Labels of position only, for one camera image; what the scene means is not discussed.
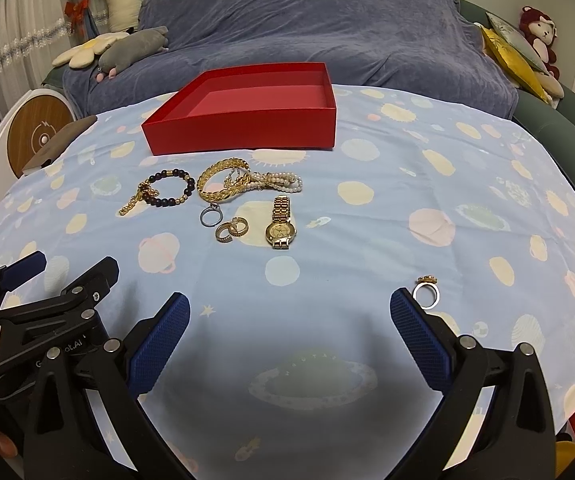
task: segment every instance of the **star print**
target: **star print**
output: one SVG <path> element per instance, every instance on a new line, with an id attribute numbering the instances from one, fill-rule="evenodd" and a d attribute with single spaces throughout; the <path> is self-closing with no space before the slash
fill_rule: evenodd
<path id="1" fill-rule="evenodd" d="M 214 314 L 215 312 L 216 312 L 216 310 L 214 310 L 211 306 L 209 306 L 209 305 L 204 305 L 204 306 L 203 306 L 203 312 L 201 312 L 199 316 L 208 316 L 208 317 L 210 317 L 210 314 Z"/>

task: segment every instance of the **red box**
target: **red box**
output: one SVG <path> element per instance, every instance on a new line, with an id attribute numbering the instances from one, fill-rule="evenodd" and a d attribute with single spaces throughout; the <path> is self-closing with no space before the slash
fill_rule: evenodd
<path id="1" fill-rule="evenodd" d="M 336 103 L 325 63 L 203 72 L 142 125 L 152 155 L 333 148 Z"/>

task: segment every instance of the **ring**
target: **ring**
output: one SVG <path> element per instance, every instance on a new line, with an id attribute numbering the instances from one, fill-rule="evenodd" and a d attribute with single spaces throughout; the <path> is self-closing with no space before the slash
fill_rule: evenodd
<path id="1" fill-rule="evenodd" d="M 434 303 L 432 303 L 430 306 L 420 305 L 420 307 L 423 310 L 430 310 L 430 309 L 436 307 L 437 303 L 439 303 L 439 300 L 441 297 L 441 295 L 439 293 L 439 287 L 436 285 L 436 283 L 432 283 L 432 282 L 418 282 L 417 285 L 414 287 L 414 291 L 411 294 L 411 296 L 414 298 L 415 301 L 416 301 L 416 293 L 419 291 L 419 289 L 422 286 L 429 286 L 429 288 L 431 288 L 434 291 L 434 296 L 435 296 Z"/>
<path id="2" fill-rule="evenodd" d="M 230 227 L 230 222 L 223 222 L 221 225 L 219 225 L 218 228 L 216 228 L 214 235 L 216 236 L 216 239 L 222 244 L 226 244 L 232 241 L 232 235 L 229 234 Z M 226 236 L 221 236 L 223 231 L 228 231 L 228 234 Z"/>
<path id="3" fill-rule="evenodd" d="M 232 236 L 243 236 L 244 234 L 246 234 L 248 232 L 248 229 L 250 228 L 250 225 L 248 224 L 247 220 L 245 218 L 242 218 L 240 216 L 235 216 L 234 218 L 231 219 L 231 221 L 227 222 L 228 225 L 228 231 Z M 244 228 L 241 231 L 238 231 L 236 229 L 236 226 L 238 224 L 243 224 Z"/>
<path id="4" fill-rule="evenodd" d="M 210 211 L 216 211 L 218 213 L 218 220 L 213 224 L 207 224 L 203 221 L 203 216 L 205 216 Z M 201 224 L 205 227 L 216 227 L 223 221 L 223 213 L 221 212 L 221 208 L 218 206 L 216 202 L 211 202 L 209 206 L 207 206 L 203 211 L 201 211 L 201 215 L 199 217 Z"/>

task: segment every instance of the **jewelry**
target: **jewelry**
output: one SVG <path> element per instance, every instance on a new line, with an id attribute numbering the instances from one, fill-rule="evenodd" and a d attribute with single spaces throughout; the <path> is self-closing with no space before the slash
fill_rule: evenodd
<path id="1" fill-rule="evenodd" d="M 183 191 L 183 195 L 178 198 L 157 198 L 159 192 L 154 189 L 151 184 L 167 176 L 178 176 L 185 180 L 187 187 Z M 183 170 L 163 170 L 160 173 L 155 173 L 150 175 L 147 180 L 141 182 L 136 188 L 136 194 L 130 198 L 130 201 L 119 210 L 120 216 L 125 216 L 137 202 L 143 200 L 147 204 L 154 205 L 156 207 L 167 207 L 173 205 L 179 205 L 185 202 L 189 196 L 194 191 L 194 179 L 190 176 L 187 171 Z"/>
<path id="2" fill-rule="evenodd" d="M 210 178 L 223 170 L 231 170 L 220 191 L 208 192 L 204 188 Z M 199 196 L 206 202 L 221 202 L 234 195 L 255 189 L 272 188 L 283 193 L 298 193 L 303 190 L 303 180 L 296 173 L 256 173 L 242 158 L 226 158 L 207 168 L 197 182 Z"/>
<path id="3" fill-rule="evenodd" d="M 241 229 L 240 231 L 236 228 L 238 224 L 244 225 L 243 229 Z M 245 218 L 235 216 L 234 218 L 231 219 L 231 221 L 223 222 L 221 225 L 219 225 L 219 227 L 216 228 L 215 236 L 219 242 L 226 244 L 232 241 L 233 236 L 239 237 L 246 234 L 249 228 L 250 225 L 248 224 Z M 225 231 L 226 229 L 228 230 L 228 234 L 226 236 L 221 236 L 223 231 Z"/>
<path id="4" fill-rule="evenodd" d="M 289 198 L 285 195 L 274 199 L 272 223 L 265 230 L 265 239 L 272 249 L 289 249 L 290 242 L 296 236 L 296 228 L 291 223 Z"/>
<path id="5" fill-rule="evenodd" d="M 205 216 L 207 213 L 210 213 L 212 211 L 215 211 L 218 213 L 218 220 L 212 224 L 208 224 L 203 220 L 203 216 Z M 199 216 L 199 220 L 201 221 L 201 224 L 205 227 L 216 227 L 223 221 L 223 212 L 221 211 L 221 208 L 219 207 L 219 205 L 216 202 L 212 202 L 209 206 L 207 206 L 205 209 L 203 209 L 203 211 L 201 211 L 201 215 Z"/>
<path id="6" fill-rule="evenodd" d="M 421 276 L 418 280 L 416 280 L 416 286 L 414 287 L 414 291 L 411 294 L 411 296 L 414 298 L 414 300 L 416 300 L 416 293 L 423 286 L 428 286 L 434 292 L 434 297 L 435 297 L 434 303 L 432 303 L 430 306 L 420 305 L 420 307 L 423 310 L 430 310 L 430 309 L 436 307 L 437 304 L 439 303 L 441 296 L 439 293 L 439 287 L 437 286 L 437 283 L 439 283 L 439 280 L 437 280 L 434 276 L 429 276 L 429 275 L 428 276 Z"/>

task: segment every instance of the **gray plush toy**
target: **gray plush toy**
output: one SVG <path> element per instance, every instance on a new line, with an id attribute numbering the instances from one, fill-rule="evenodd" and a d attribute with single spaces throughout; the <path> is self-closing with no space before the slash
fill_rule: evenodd
<path id="1" fill-rule="evenodd" d="M 112 79 L 133 63 L 152 54 L 166 52 L 168 40 L 165 34 L 167 27 L 145 28 L 117 41 L 99 58 L 100 72 L 96 80 L 100 83 L 106 74 L 108 79 Z"/>

